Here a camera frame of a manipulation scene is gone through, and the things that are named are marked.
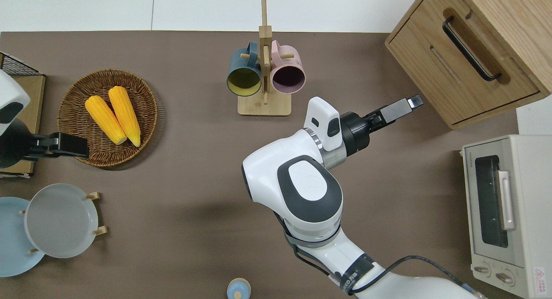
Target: toaster oven window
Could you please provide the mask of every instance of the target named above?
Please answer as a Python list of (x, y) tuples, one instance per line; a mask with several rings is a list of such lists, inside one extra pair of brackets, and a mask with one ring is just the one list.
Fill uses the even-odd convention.
[(479, 217), (483, 242), (494, 246), (508, 247), (508, 235), (500, 225), (499, 215), (499, 182), (495, 172), (499, 170), (497, 155), (475, 159), (475, 177), (477, 179), (477, 196), (479, 198)]

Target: corn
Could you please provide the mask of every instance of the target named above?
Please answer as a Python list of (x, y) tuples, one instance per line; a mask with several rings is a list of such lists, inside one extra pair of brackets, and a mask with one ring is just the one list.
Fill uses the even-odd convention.
[(130, 103), (130, 98), (124, 87), (115, 86), (109, 89), (109, 100), (115, 110), (115, 115), (121, 124), (122, 130), (134, 144), (140, 146), (140, 126), (136, 114)]
[(89, 97), (85, 101), (85, 108), (112, 142), (119, 145), (126, 140), (125, 132), (123, 132), (117, 118), (101, 97), (97, 95)]

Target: light blue plate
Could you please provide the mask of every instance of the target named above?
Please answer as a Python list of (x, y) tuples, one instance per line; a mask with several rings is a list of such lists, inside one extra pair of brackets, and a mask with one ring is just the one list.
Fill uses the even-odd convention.
[(25, 233), (25, 215), (29, 201), (15, 197), (0, 197), (0, 277), (14, 276), (30, 270), (44, 257), (41, 251), (27, 254), (35, 248)]

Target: toaster oven door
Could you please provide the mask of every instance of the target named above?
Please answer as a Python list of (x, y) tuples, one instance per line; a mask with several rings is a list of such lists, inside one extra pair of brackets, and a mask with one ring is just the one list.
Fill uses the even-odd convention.
[(508, 141), (497, 140), (468, 147), (465, 151), (467, 186), (475, 254), (523, 267), (509, 188), (513, 174)]

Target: wicker basket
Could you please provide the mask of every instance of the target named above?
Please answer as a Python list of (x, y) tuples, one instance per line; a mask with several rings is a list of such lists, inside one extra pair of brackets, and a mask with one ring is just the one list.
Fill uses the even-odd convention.
[[(112, 108), (108, 91), (115, 85), (128, 91), (140, 126), (139, 147), (132, 145), (130, 140), (120, 145), (114, 144), (85, 109), (85, 101), (93, 95), (101, 96)], [(95, 167), (113, 167), (138, 155), (150, 141), (156, 124), (157, 102), (150, 87), (133, 73), (117, 69), (96, 71), (79, 79), (63, 97), (57, 113), (59, 132), (88, 140), (89, 158), (76, 159)]]

